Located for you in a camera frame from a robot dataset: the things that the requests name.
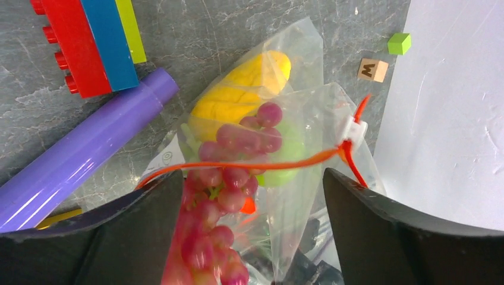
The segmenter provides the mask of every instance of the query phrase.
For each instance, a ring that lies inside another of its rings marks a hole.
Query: wooden letter block
[[[377,59],[363,58],[361,61],[361,67],[359,67],[359,73],[357,78],[372,80],[376,82],[383,82],[385,75],[387,74],[387,69],[389,64],[384,61],[379,61]]]

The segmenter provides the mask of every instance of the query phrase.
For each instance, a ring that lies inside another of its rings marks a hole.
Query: yellow plastic mango
[[[274,50],[237,66],[196,103],[188,120],[193,135],[200,141],[215,140],[222,124],[238,124],[263,100],[277,96],[290,73],[289,58]]]

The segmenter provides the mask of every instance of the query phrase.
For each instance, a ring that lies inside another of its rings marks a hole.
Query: small green block
[[[406,33],[395,33],[387,43],[389,54],[404,55],[411,47],[411,35]]]

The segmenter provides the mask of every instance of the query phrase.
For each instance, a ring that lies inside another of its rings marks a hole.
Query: red block
[[[98,48],[80,0],[30,0],[37,15],[46,15],[51,26],[42,28],[49,43],[58,43],[55,53],[71,93],[82,98],[112,92]]]

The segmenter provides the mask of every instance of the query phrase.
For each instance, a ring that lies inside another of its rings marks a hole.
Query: gray tabletop
[[[386,43],[402,31],[409,0],[133,0],[148,62],[139,76],[164,67],[180,92],[59,208],[84,210],[130,192],[186,106],[246,51],[310,17],[324,39],[325,81],[358,102],[373,93],[363,119],[374,149],[395,57]],[[0,11],[0,184],[4,184],[113,95],[70,94],[29,1],[5,0]],[[361,58],[390,63],[384,83],[357,80]]]

